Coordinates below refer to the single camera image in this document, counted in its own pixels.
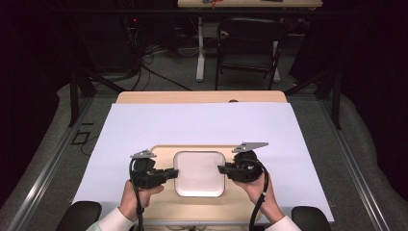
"white sleeve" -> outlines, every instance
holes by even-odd
[[[99,221],[95,222],[93,225],[91,225],[87,231],[102,231],[101,228],[99,227]]]
[[[102,231],[128,231],[133,225],[131,220],[122,215],[118,208],[115,208],[93,226],[96,226],[95,230],[98,230],[97,226],[99,226],[98,228]]]
[[[265,231],[300,231],[300,229],[288,216],[285,216]]]

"metal bracket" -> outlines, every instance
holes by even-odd
[[[157,157],[153,152],[145,149],[143,151],[140,151],[138,153],[133,154],[130,156],[132,159],[142,159],[142,158],[155,158]]]
[[[267,146],[268,142],[243,142],[232,150],[233,153],[250,151],[259,147]]]

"black chair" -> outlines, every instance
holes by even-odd
[[[85,231],[99,220],[102,206],[93,201],[78,201],[66,210],[57,231]]]
[[[292,220],[302,231],[331,231],[324,213],[315,207],[297,206],[292,209]]]
[[[280,44],[286,36],[282,23],[273,19],[230,17],[221,21],[217,28],[216,90],[223,69],[264,73],[264,78],[270,74],[270,90],[281,53]]]

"hand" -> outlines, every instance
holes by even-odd
[[[256,181],[250,183],[242,183],[237,181],[234,181],[234,183],[243,188],[248,194],[251,202],[256,204],[256,202],[259,199],[259,196],[264,190],[265,174],[262,173],[262,175]],[[277,221],[284,217],[282,211],[278,206],[278,203],[276,202],[270,177],[267,194],[265,196],[264,203],[262,203],[261,205],[261,212],[267,217],[269,222],[272,224],[276,223]]]
[[[158,186],[152,189],[139,191],[141,207],[147,208],[150,203],[150,196],[152,196],[152,194],[160,193],[164,188],[164,186]],[[136,213],[137,208],[138,201],[136,199],[135,191],[133,190],[132,182],[128,180],[125,183],[119,211],[129,220],[136,221],[138,219],[138,214]]]

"white sheet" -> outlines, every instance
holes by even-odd
[[[243,141],[269,143],[255,152],[285,214],[314,206],[334,221],[289,103],[113,104],[74,202],[100,202],[103,218],[119,204],[130,156],[146,148]]]

